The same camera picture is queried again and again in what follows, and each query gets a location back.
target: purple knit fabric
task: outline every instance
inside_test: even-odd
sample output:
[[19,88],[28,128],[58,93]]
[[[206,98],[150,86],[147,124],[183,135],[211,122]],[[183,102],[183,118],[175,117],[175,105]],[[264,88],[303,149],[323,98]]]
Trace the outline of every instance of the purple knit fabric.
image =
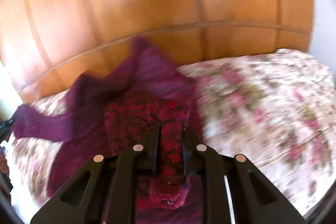
[[130,88],[189,105],[193,102],[194,80],[177,72],[159,50],[138,37],[132,41],[132,50],[133,55],[104,79],[80,75],[66,95],[64,114],[48,117],[29,105],[19,106],[14,114],[16,138],[80,139],[102,121],[106,104]]

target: clothing pile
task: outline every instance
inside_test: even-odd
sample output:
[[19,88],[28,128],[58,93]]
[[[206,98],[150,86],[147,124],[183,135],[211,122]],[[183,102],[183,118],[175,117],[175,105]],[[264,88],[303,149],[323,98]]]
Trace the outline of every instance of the clothing pile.
[[200,223],[200,181],[183,176],[181,157],[183,125],[202,139],[196,83],[144,39],[136,37],[131,45],[131,57],[104,79],[80,75],[66,95],[67,112],[48,117],[21,105],[15,136],[64,142],[48,181],[52,196],[95,155],[120,154],[159,120],[161,172],[139,179],[137,223]]

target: pink floral pattern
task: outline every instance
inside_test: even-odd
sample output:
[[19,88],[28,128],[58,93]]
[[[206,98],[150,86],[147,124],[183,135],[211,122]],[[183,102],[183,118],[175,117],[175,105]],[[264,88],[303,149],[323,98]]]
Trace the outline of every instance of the pink floral pattern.
[[[59,115],[66,110],[63,91],[34,103],[33,106],[44,115]],[[33,199],[42,206],[47,200],[47,184],[53,161],[62,142],[51,142],[37,138],[15,139],[11,135],[6,151],[9,176],[12,185],[27,187]]]
[[336,179],[336,91],[312,56],[224,58],[179,68],[198,80],[204,139],[219,153],[243,153],[301,214]]

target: wooden headboard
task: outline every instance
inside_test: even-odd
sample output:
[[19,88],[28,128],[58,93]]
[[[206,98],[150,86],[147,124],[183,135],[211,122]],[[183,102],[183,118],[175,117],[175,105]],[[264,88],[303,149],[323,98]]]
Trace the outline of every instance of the wooden headboard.
[[149,37],[177,64],[307,51],[312,0],[0,0],[0,60],[26,102],[107,75]]

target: white wall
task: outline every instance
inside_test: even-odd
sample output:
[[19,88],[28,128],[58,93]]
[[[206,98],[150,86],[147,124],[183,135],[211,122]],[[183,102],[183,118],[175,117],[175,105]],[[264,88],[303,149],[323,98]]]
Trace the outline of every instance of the white wall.
[[314,21],[309,53],[328,65],[336,80],[336,0],[314,0]]
[[0,119],[9,119],[21,104],[22,100],[0,62]]

